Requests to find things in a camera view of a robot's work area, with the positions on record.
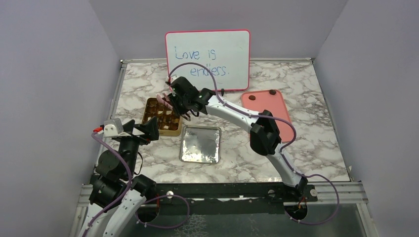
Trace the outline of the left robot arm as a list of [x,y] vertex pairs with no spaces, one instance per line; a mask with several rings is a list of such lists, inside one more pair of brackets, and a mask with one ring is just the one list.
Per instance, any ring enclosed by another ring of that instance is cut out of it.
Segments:
[[105,121],[93,130],[92,138],[106,150],[99,156],[92,182],[87,215],[81,237],[117,237],[144,203],[156,196],[156,182],[135,175],[139,147],[159,139],[159,120],[145,123],[119,118]]

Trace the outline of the pink silicone tongs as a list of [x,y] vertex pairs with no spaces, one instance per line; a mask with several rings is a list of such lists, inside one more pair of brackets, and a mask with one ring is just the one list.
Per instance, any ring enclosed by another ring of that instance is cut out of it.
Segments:
[[[158,103],[163,104],[165,107],[167,107],[169,110],[174,111],[173,106],[169,103],[169,98],[168,96],[164,93],[163,95],[156,95],[156,99],[158,101]],[[191,118],[188,114],[186,115],[180,115],[180,117],[186,119],[187,121],[191,121]]]

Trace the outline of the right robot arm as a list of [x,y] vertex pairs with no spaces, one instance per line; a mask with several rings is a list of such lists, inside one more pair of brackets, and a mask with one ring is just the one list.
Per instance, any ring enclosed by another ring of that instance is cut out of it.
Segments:
[[207,88],[198,90],[185,77],[171,79],[168,85],[172,89],[168,98],[177,114],[186,115],[191,112],[196,117],[200,114],[211,115],[242,128],[250,135],[251,149],[267,157],[279,173],[286,185],[286,197],[297,201],[304,196],[308,181],[284,151],[286,145],[282,142],[279,128],[270,111],[245,109],[225,100],[219,92]]

